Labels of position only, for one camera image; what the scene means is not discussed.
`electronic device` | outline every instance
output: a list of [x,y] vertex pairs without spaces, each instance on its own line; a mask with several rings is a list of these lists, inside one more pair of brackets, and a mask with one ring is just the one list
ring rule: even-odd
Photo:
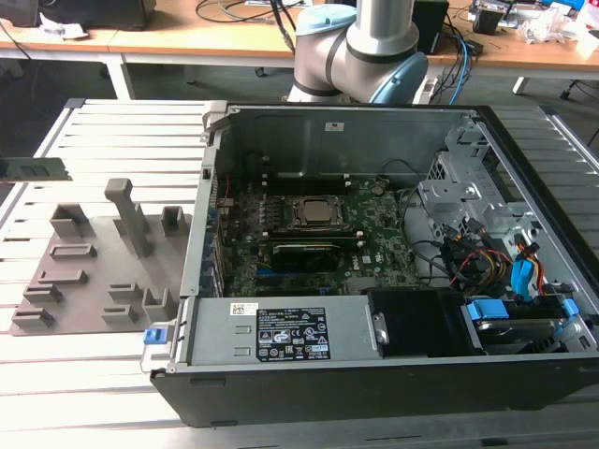
[[504,16],[503,12],[485,8],[476,11],[476,19],[472,25],[472,30],[480,35],[494,36],[497,31],[497,25]]
[[155,0],[39,0],[39,10],[59,23],[78,23],[84,28],[108,26],[141,31],[150,21]]
[[140,31],[147,25],[155,0],[0,0],[0,17],[14,26],[38,26],[38,12],[59,23],[78,23],[83,28],[106,26]]
[[0,18],[13,26],[36,26],[37,0],[0,0]]
[[584,0],[541,0],[544,5],[551,5],[553,2],[567,5],[576,11],[580,11],[584,6]]
[[599,260],[490,108],[206,110],[181,305],[141,361],[186,425],[536,410],[599,383]]
[[[328,0],[327,3],[337,3],[354,7],[357,0]],[[418,51],[425,54],[435,54],[439,35],[446,19],[449,2],[447,0],[415,0],[412,12],[412,22],[420,33]]]

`gray floor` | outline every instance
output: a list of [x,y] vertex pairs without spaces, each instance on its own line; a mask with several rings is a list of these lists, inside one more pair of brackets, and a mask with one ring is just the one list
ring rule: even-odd
[[[110,80],[100,77],[100,64],[24,61],[25,76],[0,82],[0,151],[5,155],[30,155],[45,137],[68,98],[114,98]],[[267,69],[258,78],[251,67],[197,67],[194,85],[183,81],[180,65],[131,65],[131,77],[139,99],[226,99],[273,102],[287,94],[293,74],[290,69]],[[479,77],[465,85],[462,105],[549,105],[585,141],[599,127],[599,91],[585,88],[596,98],[572,91],[569,101],[559,98],[567,80],[531,80],[526,94],[511,93],[516,80]],[[450,98],[446,94],[443,100]],[[593,149],[599,151],[599,138]],[[0,199],[7,187],[0,185]]]

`desk leg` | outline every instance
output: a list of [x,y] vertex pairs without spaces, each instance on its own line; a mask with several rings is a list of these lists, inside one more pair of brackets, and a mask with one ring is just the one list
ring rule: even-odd
[[7,70],[12,78],[20,79],[23,76],[21,64],[19,64],[18,59],[2,59],[0,60],[0,67]]
[[418,87],[412,104],[428,105],[431,102],[432,93],[434,92],[437,82],[439,82],[439,79],[443,76],[444,71],[444,65],[429,65],[427,75],[424,77],[420,87]]
[[187,84],[193,84],[196,82],[196,66],[195,65],[184,65],[183,74],[185,76],[185,82]]
[[112,53],[104,60],[104,64],[109,70],[112,87],[119,100],[132,100],[135,98],[133,84],[129,78],[127,64],[123,61],[123,56],[119,53]]
[[512,89],[512,92],[515,95],[524,94],[524,89],[526,88],[526,84],[528,84],[529,80],[530,80],[530,78],[524,78],[524,77],[518,78],[518,81],[516,81],[516,84],[514,84],[514,89]]

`green circuit board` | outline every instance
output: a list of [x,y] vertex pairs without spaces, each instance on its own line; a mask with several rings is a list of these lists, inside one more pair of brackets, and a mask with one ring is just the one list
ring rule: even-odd
[[[374,186],[374,181],[354,181],[346,195],[335,196],[343,211],[343,225],[363,233],[362,246],[340,252],[335,269],[310,273],[272,268],[263,235],[265,195],[251,186],[237,194],[223,239],[231,261],[225,296],[356,295],[368,288],[417,284],[414,255],[398,227],[400,207],[395,192],[378,196]],[[274,199],[293,202],[293,197]],[[284,215],[288,220],[287,210]]]

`blue plastic clip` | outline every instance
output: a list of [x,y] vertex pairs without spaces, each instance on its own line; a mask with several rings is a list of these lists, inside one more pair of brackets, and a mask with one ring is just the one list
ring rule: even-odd
[[504,320],[509,318],[504,302],[500,299],[475,299],[467,306],[472,321]]
[[565,309],[565,312],[568,314],[568,318],[572,318],[574,315],[578,315],[578,306],[572,298],[569,297],[565,299],[562,305]]
[[162,327],[152,327],[143,331],[144,344],[167,344],[167,330]]
[[511,284],[514,293],[520,295],[524,302],[531,302],[533,298],[528,293],[528,284],[533,278],[534,266],[530,260],[517,260],[512,266]]

